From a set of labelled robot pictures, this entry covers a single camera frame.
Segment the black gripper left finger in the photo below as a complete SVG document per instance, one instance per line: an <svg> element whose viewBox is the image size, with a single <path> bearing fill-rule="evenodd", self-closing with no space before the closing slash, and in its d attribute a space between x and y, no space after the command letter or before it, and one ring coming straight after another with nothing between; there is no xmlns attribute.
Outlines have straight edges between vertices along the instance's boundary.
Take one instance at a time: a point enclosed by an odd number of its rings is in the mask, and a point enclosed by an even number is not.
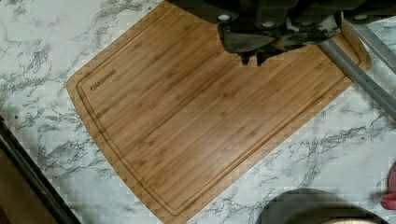
<svg viewBox="0 0 396 224"><path fill-rule="evenodd" d="M224 25L218 26L222 46L227 52L237 54L242 65L248 65L249 60L255 57L257 65L265 62L261 47L265 45L265 37L259 34L237 33Z"/></svg>

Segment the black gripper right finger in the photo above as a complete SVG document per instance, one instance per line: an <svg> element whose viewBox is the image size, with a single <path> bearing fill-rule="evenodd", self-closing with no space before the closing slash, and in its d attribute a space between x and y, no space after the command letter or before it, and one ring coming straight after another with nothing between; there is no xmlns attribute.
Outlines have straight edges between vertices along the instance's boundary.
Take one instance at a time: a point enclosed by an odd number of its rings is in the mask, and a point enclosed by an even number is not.
<svg viewBox="0 0 396 224"><path fill-rule="evenodd" d="M307 45L316 45L321 41L321 31L317 29L286 32L280 36L276 36L271 32L258 32L258 36L270 38L269 42L256 50L255 57L258 66L261 66L266 60L276 55L303 48Z"/></svg>

